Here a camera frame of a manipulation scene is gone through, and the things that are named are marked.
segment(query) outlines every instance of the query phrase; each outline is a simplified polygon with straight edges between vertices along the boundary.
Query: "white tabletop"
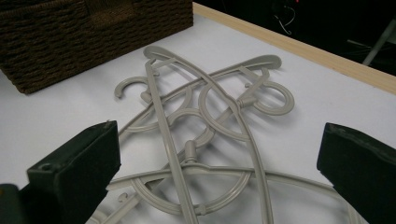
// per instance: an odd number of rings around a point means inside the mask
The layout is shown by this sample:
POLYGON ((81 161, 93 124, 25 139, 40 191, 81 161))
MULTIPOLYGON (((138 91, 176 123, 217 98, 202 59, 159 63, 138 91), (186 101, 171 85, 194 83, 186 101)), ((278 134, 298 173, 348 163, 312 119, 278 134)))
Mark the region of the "white tabletop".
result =
MULTIPOLYGON (((193 27, 153 45, 173 51, 207 73, 263 54, 275 54, 282 59, 281 68, 270 72, 271 80, 293 93, 294 109, 280 117, 263 116, 254 109, 244 111, 267 170, 329 184, 316 168, 326 122, 360 130, 396 147, 396 95, 196 15, 193 27)), ((116 99, 114 88, 127 77, 144 77, 146 61, 143 49, 138 49, 31 95, 18 93, 6 76, 0 74, 0 183, 14 183, 22 188, 28 183, 25 171, 30 166, 91 125, 114 119, 119 129, 124 126, 145 107, 139 94, 146 87, 127 89, 122 100, 116 99)), ((167 78, 159 84, 165 91, 187 82, 182 77, 167 78)), ((231 96, 236 96, 243 91, 245 83, 240 78, 230 78, 220 84, 231 96)), ((178 124, 173 128, 175 143, 191 139, 202 127, 205 126, 199 119, 178 124)), ((122 166, 116 177, 157 170, 167 162, 158 132, 131 135, 120 146, 122 166)), ((199 158, 207 164, 251 167, 248 152, 235 142, 222 140, 221 136, 210 150, 200 153, 199 158)), ((213 188, 198 188, 199 182, 191 180, 193 199, 205 201, 212 197, 206 195, 218 195, 224 184, 233 183, 233 179, 222 178, 210 179, 213 188)), ((277 183, 270 183, 270 188, 276 223, 347 223, 346 210, 339 202, 277 183)), ((168 185, 161 192, 175 199, 175 191, 168 185)), ((259 223, 256 193, 253 181, 235 202, 217 213, 200 217, 200 223, 259 223)), ((118 207, 115 198, 110 193, 100 205, 101 210, 109 213, 118 207)), ((146 203, 123 221, 183 223, 181 217, 149 208, 146 203)))

